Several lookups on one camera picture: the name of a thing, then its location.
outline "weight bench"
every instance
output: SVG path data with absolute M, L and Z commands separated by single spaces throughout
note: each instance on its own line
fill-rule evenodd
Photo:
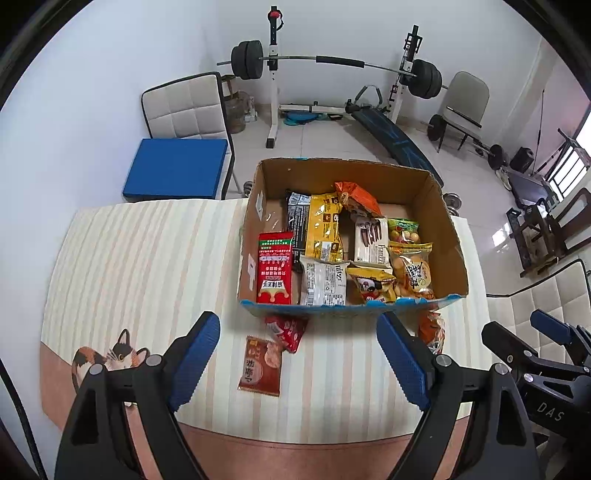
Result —
M 345 111 L 357 120 L 380 142 L 390 156 L 403 167 L 427 170 L 443 187 L 443 180 L 435 171 L 425 154 L 390 119 L 373 106 L 359 106 L 347 102 Z

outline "chocolate wafer package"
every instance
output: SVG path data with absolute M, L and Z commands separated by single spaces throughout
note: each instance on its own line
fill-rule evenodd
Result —
M 279 396 L 283 347 L 272 340 L 246 337 L 244 365 L 238 390 Z
M 357 217 L 355 219 L 355 265 L 389 268 L 388 222 L 385 218 Z

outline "black snack package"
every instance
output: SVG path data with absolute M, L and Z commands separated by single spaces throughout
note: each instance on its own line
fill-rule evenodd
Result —
M 306 251 L 306 233 L 308 230 L 308 215 L 310 213 L 310 196 L 286 190 L 287 202 L 287 231 L 294 232 L 291 247 L 292 269 L 301 272 L 300 255 Z

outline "window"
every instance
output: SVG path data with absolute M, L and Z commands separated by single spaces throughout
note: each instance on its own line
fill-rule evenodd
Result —
M 591 115 L 589 115 L 589 111 L 587 111 L 587 118 L 584 120 L 583 126 L 579 128 L 579 133 L 575 135 L 574 139 L 587 152 L 591 152 Z M 560 202 L 573 191 L 587 173 L 588 168 L 572 147 L 567 148 L 561 155 L 548 178 L 550 187 Z

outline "black weight plate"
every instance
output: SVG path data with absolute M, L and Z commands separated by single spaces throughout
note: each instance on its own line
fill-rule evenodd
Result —
M 427 126 L 427 136 L 429 140 L 432 142 L 439 140 L 442 133 L 443 118 L 441 118 L 441 115 L 433 115 L 429 120 L 429 125 Z
M 433 81 L 431 82 L 431 88 L 429 88 L 428 98 L 433 98 L 439 95 L 441 92 L 441 85 L 443 84 L 443 79 L 441 78 L 441 72 L 437 69 L 433 63 L 430 63 L 433 68 Z
M 433 96 L 433 92 L 437 85 L 437 69 L 433 63 L 426 61 L 425 64 L 431 73 L 431 83 L 429 84 L 429 89 L 426 91 L 425 97 L 423 98 L 430 99 Z
M 505 163 L 505 152 L 500 145 L 493 145 L 489 148 L 488 165 L 493 170 L 499 170 Z
M 259 40 L 251 40 L 246 46 L 246 72 L 251 80 L 259 79 L 262 76 L 264 62 L 262 57 L 262 44 Z
M 241 41 L 232 49 L 230 60 L 232 62 L 232 73 L 242 80 L 248 80 L 246 72 L 246 45 L 247 41 Z
M 414 73 L 416 76 L 411 77 L 411 80 L 408 83 L 408 91 L 415 97 L 427 98 L 426 95 L 431 87 L 431 81 L 433 79 L 433 72 L 428 66 L 428 62 L 415 60 L 413 62 L 411 73 Z

